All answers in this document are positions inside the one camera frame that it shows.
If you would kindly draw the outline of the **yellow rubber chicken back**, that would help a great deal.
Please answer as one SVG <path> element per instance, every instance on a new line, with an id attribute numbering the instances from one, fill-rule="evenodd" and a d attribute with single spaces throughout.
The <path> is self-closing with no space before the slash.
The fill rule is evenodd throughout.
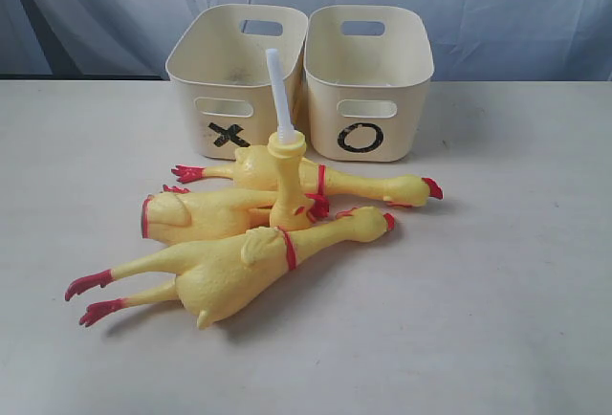
<path id="1" fill-rule="evenodd" d="M 264 145 L 239 147 L 235 160 L 214 166 L 177 164 L 171 172 L 177 181 L 187 184 L 205 178 L 226 178 L 241 188 L 275 190 L 273 156 Z M 441 200 L 443 190 L 431 178 L 407 174 L 395 178 L 367 178 L 335 170 L 325 164 L 302 159 L 299 165 L 301 188 L 319 195 L 354 195 L 386 202 L 391 206 L 422 207 L 430 198 Z"/>

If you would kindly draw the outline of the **yellow rubber chicken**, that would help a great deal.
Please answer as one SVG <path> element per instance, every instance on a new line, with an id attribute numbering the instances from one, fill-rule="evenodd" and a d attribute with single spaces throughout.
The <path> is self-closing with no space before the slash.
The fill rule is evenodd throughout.
<path id="1" fill-rule="evenodd" d="M 140 273 L 171 273 L 173 280 L 135 295 L 93 303 L 79 322 L 85 327 L 118 310 L 178 300 L 198 328 L 238 313 L 307 258 L 343 241 L 369 243 L 392 231 L 395 219 L 375 207 L 354 207 L 336 220 L 309 229 L 259 227 L 229 238 L 190 241 L 83 276 L 65 298 Z"/>
<path id="2" fill-rule="evenodd" d="M 205 178 L 226 178 L 241 188 L 275 190 L 273 156 L 264 145 L 239 147 L 235 160 L 214 166 L 177 164 L 171 172 L 177 181 L 187 184 Z M 431 178 L 407 174 L 395 178 L 367 178 L 335 170 L 325 164 L 302 159 L 299 165 L 301 188 L 319 195 L 354 195 L 386 202 L 391 206 L 422 207 L 430 198 L 441 200 L 443 190 Z"/>

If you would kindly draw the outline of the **yellow rubber chicken front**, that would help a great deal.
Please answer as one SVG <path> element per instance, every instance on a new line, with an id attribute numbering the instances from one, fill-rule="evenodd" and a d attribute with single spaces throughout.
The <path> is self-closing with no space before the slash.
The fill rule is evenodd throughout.
<path id="1" fill-rule="evenodd" d="M 336 220 L 309 229 L 259 227 L 229 238 L 190 241 L 83 276 L 65 298 L 140 273 L 171 273 L 173 280 L 135 295 L 93 303 L 79 322 L 85 327 L 118 310 L 178 300 L 198 328 L 238 313 L 307 258 L 343 241 L 369 243 L 392 231 L 395 219 L 375 207 L 354 207 Z"/>

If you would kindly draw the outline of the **headless yellow rubber chicken body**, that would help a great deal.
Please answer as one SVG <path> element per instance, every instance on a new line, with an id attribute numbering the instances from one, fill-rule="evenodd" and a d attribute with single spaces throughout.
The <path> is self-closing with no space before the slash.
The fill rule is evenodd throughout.
<path id="1" fill-rule="evenodd" d="M 164 186 L 142 203 L 141 234 L 173 246 L 189 241 L 219 240 L 270 225 L 274 191 L 245 188 L 192 192 Z"/>

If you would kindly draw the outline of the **cream bin marked O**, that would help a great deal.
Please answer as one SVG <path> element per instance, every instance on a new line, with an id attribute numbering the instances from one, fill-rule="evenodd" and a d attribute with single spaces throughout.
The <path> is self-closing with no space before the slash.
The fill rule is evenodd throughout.
<path id="1" fill-rule="evenodd" d="M 410 151 L 434 73 L 417 13 L 364 5 L 314 11 L 304 71 L 317 153 L 337 161 L 394 162 Z"/>

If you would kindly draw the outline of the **cream bin marked X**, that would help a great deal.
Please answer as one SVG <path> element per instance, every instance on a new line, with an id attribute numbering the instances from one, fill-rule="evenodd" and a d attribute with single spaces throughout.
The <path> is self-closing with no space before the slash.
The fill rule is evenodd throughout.
<path id="1" fill-rule="evenodd" d="M 294 111 L 307 29 L 305 13 L 280 6 L 226 4 L 196 17 L 165 69 L 197 153 L 231 160 L 238 147 L 267 143 L 277 115 L 266 52 L 276 49 L 280 54 Z"/>

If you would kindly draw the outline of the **white backdrop curtain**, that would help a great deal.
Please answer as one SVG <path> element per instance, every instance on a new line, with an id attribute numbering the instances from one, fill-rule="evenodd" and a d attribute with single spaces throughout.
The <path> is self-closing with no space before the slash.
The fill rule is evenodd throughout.
<path id="1" fill-rule="evenodd" d="M 611 0 L 1 0 L 3 75 L 164 76 L 191 21 L 229 3 L 391 5 L 424 20 L 438 80 L 608 80 Z"/>

